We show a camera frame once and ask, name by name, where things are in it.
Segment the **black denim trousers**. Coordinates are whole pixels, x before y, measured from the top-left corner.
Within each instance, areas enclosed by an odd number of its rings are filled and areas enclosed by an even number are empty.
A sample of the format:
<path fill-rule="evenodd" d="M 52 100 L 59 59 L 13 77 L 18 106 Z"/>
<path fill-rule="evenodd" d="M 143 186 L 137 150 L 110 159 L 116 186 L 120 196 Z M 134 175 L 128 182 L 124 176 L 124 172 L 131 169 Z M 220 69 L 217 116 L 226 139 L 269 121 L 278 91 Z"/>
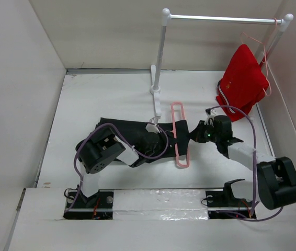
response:
<path fill-rule="evenodd" d="M 105 123 L 113 124 L 130 145 L 146 156 L 155 157 L 165 151 L 159 159 L 174 158 L 176 157 L 175 145 L 178 147 L 180 156 L 188 152 L 190 132 L 186 120 L 175 122 L 176 137 L 172 133 L 172 123 L 159 124 L 159 127 L 164 130 L 159 134 L 148 132 L 145 122 L 101 118 L 97 126 Z"/>

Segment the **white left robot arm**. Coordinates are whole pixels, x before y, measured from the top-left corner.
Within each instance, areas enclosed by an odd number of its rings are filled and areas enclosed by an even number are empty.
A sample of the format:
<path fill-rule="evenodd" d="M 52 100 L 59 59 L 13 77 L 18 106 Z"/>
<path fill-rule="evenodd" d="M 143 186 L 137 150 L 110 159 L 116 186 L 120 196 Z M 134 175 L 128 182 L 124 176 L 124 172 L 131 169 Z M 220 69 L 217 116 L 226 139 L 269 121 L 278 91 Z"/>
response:
<path fill-rule="evenodd" d="M 81 165 L 83 180 L 80 203 L 88 208 L 96 204 L 98 173 L 113 161 L 138 167 L 164 155 L 169 144 L 167 134 L 156 126 L 149 131 L 147 126 L 125 126 L 119 129 L 109 125 L 99 126 L 88 140 L 79 142 L 76 146 L 77 160 Z"/>

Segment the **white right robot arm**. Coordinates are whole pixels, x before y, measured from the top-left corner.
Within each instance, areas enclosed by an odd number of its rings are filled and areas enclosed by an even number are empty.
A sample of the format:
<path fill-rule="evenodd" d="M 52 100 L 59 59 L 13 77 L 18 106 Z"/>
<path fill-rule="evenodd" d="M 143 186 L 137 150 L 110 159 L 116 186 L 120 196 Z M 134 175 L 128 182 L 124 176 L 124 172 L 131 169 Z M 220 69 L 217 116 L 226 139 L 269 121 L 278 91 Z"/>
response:
<path fill-rule="evenodd" d="M 258 153 L 256 148 L 233 136 L 232 122 L 224 115 L 199 121 L 190 133 L 197 143 L 212 142 L 224 157 L 250 169 L 256 178 L 256 200 L 273 210 L 296 203 L 296 170 L 288 157 Z"/>

